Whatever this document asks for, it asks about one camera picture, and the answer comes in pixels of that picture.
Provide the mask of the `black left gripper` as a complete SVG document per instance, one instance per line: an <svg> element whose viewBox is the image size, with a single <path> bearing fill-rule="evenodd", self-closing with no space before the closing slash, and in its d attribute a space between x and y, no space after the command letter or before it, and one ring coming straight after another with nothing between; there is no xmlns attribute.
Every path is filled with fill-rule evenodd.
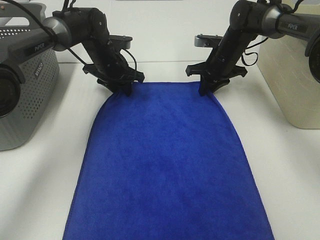
<svg viewBox="0 0 320 240"><path fill-rule="evenodd" d="M120 51L115 50L112 41L101 42L97 39L89 39L82 42L89 55L92 64L83 67L85 74L91 74L97 79L97 83L104 86L112 93L120 90L128 97L132 93L132 82L143 83L145 75L131 68Z"/></svg>

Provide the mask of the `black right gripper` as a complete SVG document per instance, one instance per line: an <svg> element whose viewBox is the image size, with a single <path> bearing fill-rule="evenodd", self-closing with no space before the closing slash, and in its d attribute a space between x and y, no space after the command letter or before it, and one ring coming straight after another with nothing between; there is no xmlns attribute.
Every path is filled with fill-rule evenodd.
<svg viewBox="0 0 320 240"><path fill-rule="evenodd" d="M238 66L234 59L234 51L230 48L225 48L225 41L221 40L217 48L211 48L211 53L206 61L188 65L186 67L186 75L200 75L200 85L198 93L200 96L205 96L208 92L214 93L220 88L230 83L230 78L236 76L245 77L248 71L245 67Z"/></svg>

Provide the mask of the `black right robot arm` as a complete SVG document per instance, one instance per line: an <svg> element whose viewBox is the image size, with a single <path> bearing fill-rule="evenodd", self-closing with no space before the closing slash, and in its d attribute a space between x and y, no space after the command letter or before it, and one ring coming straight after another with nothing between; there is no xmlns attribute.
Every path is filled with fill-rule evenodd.
<svg viewBox="0 0 320 240"><path fill-rule="evenodd" d="M195 36L194 45L211 48L206 61L186 67L187 76L199 75L198 92L201 96L214 93L230 83L236 76L247 74L247 63L238 66L250 42L257 36L279 39L291 36L307 42L304 55L308 58L309 69L317 81L320 79L320 17L316 14L297 13L300 5L294 7L280 0L238 0L233 6L229 27L224 36Z"/></svg>

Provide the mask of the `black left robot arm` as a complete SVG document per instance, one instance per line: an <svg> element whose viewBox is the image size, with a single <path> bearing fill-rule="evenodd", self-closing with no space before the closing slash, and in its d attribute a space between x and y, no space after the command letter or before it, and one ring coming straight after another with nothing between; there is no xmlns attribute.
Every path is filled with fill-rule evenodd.
<svg viewBox="0 0 320 240"><path fill-rule="evenodd" d="M132 83L142 83L143 72L131 68L121 54L130 48L130 36L111 35L107 17L93 7L69 7L54 11L39 28L11 35L0 41L0 115L4 117L17 106L26 82L22 64L47 50L62 52L82 44L92 63L83 72L97 78L97 83L111 92L129 96Z"/></svg>

